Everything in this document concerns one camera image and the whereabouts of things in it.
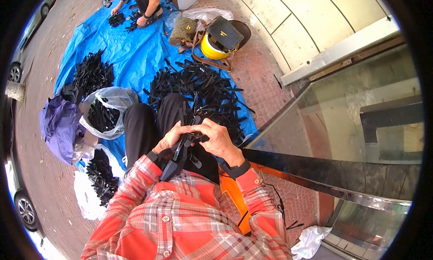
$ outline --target blue tarp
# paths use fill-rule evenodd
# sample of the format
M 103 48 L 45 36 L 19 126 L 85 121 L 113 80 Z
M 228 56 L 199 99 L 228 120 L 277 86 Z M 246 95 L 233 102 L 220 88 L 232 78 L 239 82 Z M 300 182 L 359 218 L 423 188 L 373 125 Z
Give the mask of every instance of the blue tarp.
M 118 2 L 119 0 L 115 0 L 112 7 Z M 131 0 L 128 4 L 123 5 L 119 12 L 128 17 L 131 14 L 128 7 L 133 4 L 135 1 Z M 107 18 L 110 16 L 111 8 L 99 9 L 75 28 L 74 35 L 62 58 L 54 94 L 60 92 L 63 84 L 72 82 L 75 65 L 81 63 L 89 52 L 96 53 L 100 49 L 106 49 L 102 55 L 102 61 L 113 63 L 115 76 L 113 85 L 132 88 L 137 92 L 140 100 L 146 102 L 148 96 L 143 92 L 143 88 L 149 90 L 156 72 L 167 66 L 164 58 L 167 58 L 176 69 L 179 67 L 175 65 L 175 62 L 184 62 L 185 59 L 192 60 L 190 49 L 179 54 L 177 47 L 171 46 L 168 42 L 170 35 L 165 36 L 165 31 L 169 30 L 165 27 L 164 22 L 172 13 L 169 8 L 173 10 L 176 8 L 165 0 L 161 0 L 161 6 L 164 8 L 162 19 L 145 29 L 135 29 L 131 33 L 125 32 L 125 27 L 130 25 L 131 20 L 125 21 L 123 25 L 116 28 L 108 24 Z M 199 48 L 195 50 L 196 55 L 203 56 Z M 221 72 L 221 76 L 230 78 L 229 73 L 225 71 Z M 245 102 L 240 92 L 236 94 L 242 102 Z M 242 105 L 239 107 L 241 107 L 241 110 L 238 111 L 239 118 L 247 117 L 247 120 L 241 122 L 244 134 L 254 134 L 257 128 L 250 112 Z M 123 169 L 126 169 L 125 164 L 122 163 L 122 157 L 125 155 L 124 135 L 113 140 L 102 139 L 101 144 L 105 145 L 115 155 Z

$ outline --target parked car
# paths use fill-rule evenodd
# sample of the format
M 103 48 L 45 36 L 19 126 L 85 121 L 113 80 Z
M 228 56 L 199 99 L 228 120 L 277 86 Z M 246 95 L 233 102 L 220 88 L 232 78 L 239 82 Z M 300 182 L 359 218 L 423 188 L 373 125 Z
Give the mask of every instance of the parked car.
M 16 156 L 16 145 L 14 143 L 14 112 L 15 100 L 8 98 L 4 105 L 5 114 L 3 114 L 3 132 L 6 136 L 5 142 L 8 143 L 3 143 L 3 146 L 8 148 L 9 152 L 3 158 L 5 160 L 3 164 L 6 170 L 11 200 L 14 203 L 16 214 L 21 219 L 27 235 L 42 257 L 45 260 L 66 260 L 45 236 L 39 224 L 36 209 L 25 189 L 21 168 Z
M 21 80 L 21 74 L 23 73 L 21 69 L 21 54 L 25 47 L 29 44 L 35 31 L 38 29 L 42 21 L 47 17 L 48 12 L 54 5 L 56 0 L 44 0 L 42 4 L 36 9 L 35 13 L 29 20 L 27 27 L 25 27 L 21 40 L 19 42 L 17 51 L 15 52 L 12 63 L 9 67 L 10 74 L 9 80 L 14 82 L 19 82 Z

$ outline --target red plaid shirt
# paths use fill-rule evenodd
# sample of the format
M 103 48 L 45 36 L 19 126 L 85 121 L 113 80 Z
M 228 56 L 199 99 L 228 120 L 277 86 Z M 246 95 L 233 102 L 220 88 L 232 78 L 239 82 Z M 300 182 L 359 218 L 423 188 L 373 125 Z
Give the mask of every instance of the red plaid shirt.
M 291 259 L 282 215 L 253 168 L 236 178 L 251 237 L 220 210 L 218 185 L 186 170 L 168 182 L 161 174 L 147 156 L 135 163 L 81 259 Z

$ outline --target sandal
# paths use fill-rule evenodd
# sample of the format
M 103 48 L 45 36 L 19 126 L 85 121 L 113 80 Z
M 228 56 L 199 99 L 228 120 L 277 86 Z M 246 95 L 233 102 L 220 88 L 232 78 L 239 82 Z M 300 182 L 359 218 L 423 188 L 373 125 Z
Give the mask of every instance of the sandal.
M 137 25 L 137 29 L 144 29 L 150 26 L 152 23 L 154 23 L 157 19 L 162 17 L 162 13 L 159 16 L 156 16 L 156 14 L 153 14 L 146 22 L 145 25 Z

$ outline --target glass door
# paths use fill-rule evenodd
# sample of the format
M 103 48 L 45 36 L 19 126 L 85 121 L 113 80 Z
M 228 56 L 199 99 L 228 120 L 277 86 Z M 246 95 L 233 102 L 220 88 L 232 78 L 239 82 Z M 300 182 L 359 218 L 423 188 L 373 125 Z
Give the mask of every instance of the glass door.
M 333 234 L 357 241 L 365 250 L 352 255 L 368 259 L 386 250 L 410 208 L 423 147 L 419 81 L 402 45 L 311 82 L 243 152 L 342 199 Z

